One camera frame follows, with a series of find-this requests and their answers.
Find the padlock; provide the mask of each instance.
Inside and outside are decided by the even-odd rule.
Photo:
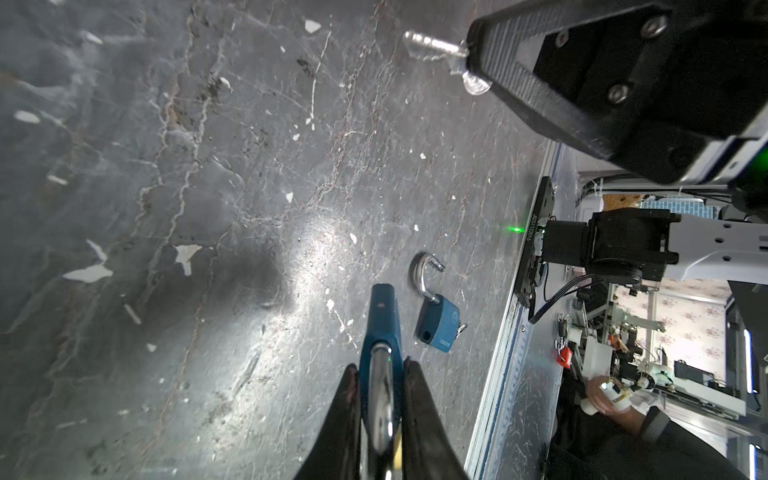
[[[571,317],[558,315],[558,339],[554,341],[554,350],[558,353],[558,364],[570,369],[574,353],[568,348],[568,330],[571,327]]]
[[[570,369],[571,361],[573,360],[573,358],[574,358],[574,353],[568,347],[564,347],[562,350],[558,352],[558,363],[563,368]]]
[[[424,270],[427,264],[432,264],[443,272],[445,267],[433,255],[425,253],[419,259],[413,270],[413,283],[416,289],[425,297],[419,322],[416,327],[417,337],[427,345],[434,346],[443,352],[448,352],[456,337],[467,328],[461,324],[458,307],[442,295],[436,295],[424,285]]]

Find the black sleeve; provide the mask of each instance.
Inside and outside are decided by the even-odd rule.
[[[652,468],[659,473],[669,472],[673,478],[746,478],[717,450],[670,421],[667,414],[657,407],[651,407],[646,415],[641,439],[653,444],[650,461]]]

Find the open padlock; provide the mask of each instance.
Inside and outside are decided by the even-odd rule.
[[[413,284],[425,297],[424,306],[416,327],[419,340],[434,346],[443,352],[448,352],[456,337],[467,328],[467,324],[459,321],[458,307],[444,296],[427,290],[424,284],[424,271],[431,264],[438,271],[444,272],[445,267],[433,255],[424,253],[413,269]]]

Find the black mounting plate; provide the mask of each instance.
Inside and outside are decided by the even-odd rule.
[[[540,219],[549,219],[554,207],[554,189],[552,179],[543,177],[538,185],[538,192],[533,204],[531,219],[525,229],[525,240],[520,255],[520,266],[515,276],[515,288],[512,290],[525,308],[531,308],[532,294],[537,286],[537,274],[541,267],[541,258],[535,255],[534,236]]]

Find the padlock shackle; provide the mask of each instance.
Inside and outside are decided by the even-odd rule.
[[[439,272],[445,272],[445,266],[440,263],[440,260],[437,260],[431,253],[424,253],[421,258],[419,258],[419,262],[413,269],[413,284],[419,293],[425,296],[427,300],[434,303],[435,305],[439,305],[439,297],[427,290],[427,287],[424,284],[424,271],[426,270],[428,264],[431,264]]]

